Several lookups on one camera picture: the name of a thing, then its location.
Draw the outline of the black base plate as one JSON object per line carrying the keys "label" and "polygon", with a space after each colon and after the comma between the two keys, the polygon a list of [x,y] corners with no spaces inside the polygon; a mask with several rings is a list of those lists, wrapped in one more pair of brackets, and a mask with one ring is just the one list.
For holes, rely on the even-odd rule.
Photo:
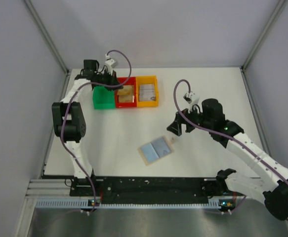
{"label": "black base plate", "polygon": [[70,196],[99,197],[102,204],[203,204],[233,192],[215,178],[92,176],[74,178]]}

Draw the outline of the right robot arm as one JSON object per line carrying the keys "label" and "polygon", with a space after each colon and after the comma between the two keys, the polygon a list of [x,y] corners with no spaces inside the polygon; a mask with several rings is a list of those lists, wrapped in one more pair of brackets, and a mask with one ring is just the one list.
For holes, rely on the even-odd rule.
{"label": "right robot arm", "polygon": [[235,122],[225,118],[217,99],[206,99],[202,105],[178,111],[166,128],[176,136],[194,129],[206,131],[212,139],[240,158],[256,175],[253,179],[233,169],[221,170],[216,176],[222,192],[237,192],[262,203],[278,220],[288,221],[288,168],[282,166],[255,145]]}

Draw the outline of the beige card holders stack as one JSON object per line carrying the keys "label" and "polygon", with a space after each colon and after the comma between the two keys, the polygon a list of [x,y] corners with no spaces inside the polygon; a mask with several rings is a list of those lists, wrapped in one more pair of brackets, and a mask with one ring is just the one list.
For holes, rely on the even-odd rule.
{"label": "beige card holders stack", "polygon": [[119,103],[132,103],[133,99],[134,99],[134,90],[133,90],[133,94],[132,95],[118,96],[118,102]]}

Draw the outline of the red plastic bin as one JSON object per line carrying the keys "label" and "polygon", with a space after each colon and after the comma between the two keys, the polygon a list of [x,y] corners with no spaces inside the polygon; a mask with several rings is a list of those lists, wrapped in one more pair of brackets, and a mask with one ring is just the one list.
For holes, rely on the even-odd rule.
{"label": "red plastic bin", "polygon": [[137,102],[136,102],[136,79],[135,77],[130,77],[129,80],[124,84],[124,85],[133,85],[134,87],[134,99],[132,103],[119,103],[118,102],[118,96],[117,96],[117,91],[115,90],[115,105],[116,108],[131,108],[131,107],[136,107]]}

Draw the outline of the right aluminium corner post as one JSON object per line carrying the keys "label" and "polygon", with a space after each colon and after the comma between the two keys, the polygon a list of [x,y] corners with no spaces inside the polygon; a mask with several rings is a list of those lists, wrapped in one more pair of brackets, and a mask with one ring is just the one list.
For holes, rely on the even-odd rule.
{"label": "right aluminium corner post", "polygon": [[287,2],[288,2],[287,0],[279,0],[279,1],[277,1],[277,4],[276,4],[275,8],[273,9],[272,13],[268,17],[267,22],[263,26],[262,31],[260,32],[258,38],[256,39],[253,47],[251,48],[248,56],[246,57],[243,65],[241,66],[241,71],[243,73],[246,71],[246,69],[251,64],[252,60],[255,58],[255,56],[258,53],[260,47],[263,45],[263,43],[266,40],[266,38],[267,38],[268,34],[270,33],[271,29],[276,24],[279,16],[283,12]]}

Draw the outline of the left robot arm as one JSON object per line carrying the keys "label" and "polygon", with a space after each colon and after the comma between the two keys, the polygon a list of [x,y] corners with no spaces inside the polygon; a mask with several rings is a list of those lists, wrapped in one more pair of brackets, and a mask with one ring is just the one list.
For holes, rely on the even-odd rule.
{"label": "left robot arm", "polygon": [[89,162],[89,151],[83,143],[90,134],[86,120],[91,117],[94,94],[99,94],[101,103],[114,100],[115,91],[122,89],[124,82],[117,79],[114,67],[117,61],[106,56],[102,70],[97,60],[84,60],[83,69],[76,75],[71,89],[60,102],[52,104],[53,129],[65,151],[69,153],[74,167],[74,177],[90,177],[93,168]]}

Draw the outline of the yellow plastic bin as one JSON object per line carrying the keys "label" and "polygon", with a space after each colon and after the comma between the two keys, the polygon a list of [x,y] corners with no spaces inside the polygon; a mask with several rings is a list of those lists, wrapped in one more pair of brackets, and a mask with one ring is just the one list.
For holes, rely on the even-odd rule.
{"label": "yellow plastic bin", "polygon": [[137,107],[157,107],[159,105],[157,77],[138,76],[135,79]]}

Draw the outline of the aluminium corner post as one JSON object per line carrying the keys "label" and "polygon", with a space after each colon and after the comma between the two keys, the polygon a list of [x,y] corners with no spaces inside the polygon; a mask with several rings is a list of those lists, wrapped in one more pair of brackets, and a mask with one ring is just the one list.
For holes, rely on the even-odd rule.
{"label": "aluminium corner post", "polygon": [[24,3],[24,6],[28,10],[33,22],[35,23],[41,37],[43,38],[46,46],[48,47],[50,53],[53,56],[53,58],[57,62],[58,66],[60,67],[62,72],[67,75],[69,73],[69,69],[66,66],[63,58],[61,57],[59,50],[57,49],[50,33],[48,32],[45,24],[43,23],[41,17],[39,16],[35,6],[32,3],[32,1],[31,0],[22,0],[22,2]]}
{"label": "aluminium corner post", "polygon": [[279,0],[279,1],[277,1],[277,4],[276,4],[275,8],[273,9],[272,13],[268,17],[267,22],[263,26],[262,31],[260,32],[258,38],[256,39],[253,47],[251,48],[248,56],[246,57],[243,65],[241,66],[241,71],[243,73],[246,71],[246,69],[251,64],[252,60],[255,58],[255,56],[258,53],[260,47],[263,45],[263,43],[266,40],[266,38],[267,38],[268,34],[270,33],[271,29],[276,24],[279,16],[283,12],[287,2],[288,2],[287,0]]}

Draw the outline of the green plastic bin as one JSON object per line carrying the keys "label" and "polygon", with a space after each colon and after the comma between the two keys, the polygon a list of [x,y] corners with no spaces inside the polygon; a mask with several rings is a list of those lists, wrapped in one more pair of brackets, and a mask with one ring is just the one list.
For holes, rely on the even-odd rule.
{"label": "green plastic bin", "polygon": [[115,93],[112,88],[95,85],[93,88],[93,105],[95,110],[115,109]]}

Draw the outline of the stack of cards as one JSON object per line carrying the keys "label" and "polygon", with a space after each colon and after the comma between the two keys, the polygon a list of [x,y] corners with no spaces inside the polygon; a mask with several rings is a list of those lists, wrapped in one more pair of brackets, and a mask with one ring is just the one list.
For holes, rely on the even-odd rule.
{"label": "stack of cards", "polygon": [[156,101],[157,96],[154,84],[141,84],[138,97],[140,102]]}

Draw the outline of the left aluminium corner post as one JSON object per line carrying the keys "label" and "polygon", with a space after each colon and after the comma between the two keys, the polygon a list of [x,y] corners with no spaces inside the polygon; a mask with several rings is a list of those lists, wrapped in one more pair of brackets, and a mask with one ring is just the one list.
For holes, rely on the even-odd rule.
{"label": "left aluminium corner post", "polygon": [[24,3],[24,6],[28,10],[33,22],[35,23],[41,37],[43,38],[46,46],[48,47],[50,53],[53,56],[53,58],[57,62],[58,66],[60,67],[62,72],[67,75],[69,73],[69,69],[66,66],[63,58],[61,57],[59,50],[57,49],[50,33],[48,32],[45,24],[43,23],[41,17],[39,16],[35,6],[32,3],[32,1],[31,0],[22,0],[22,2]]}

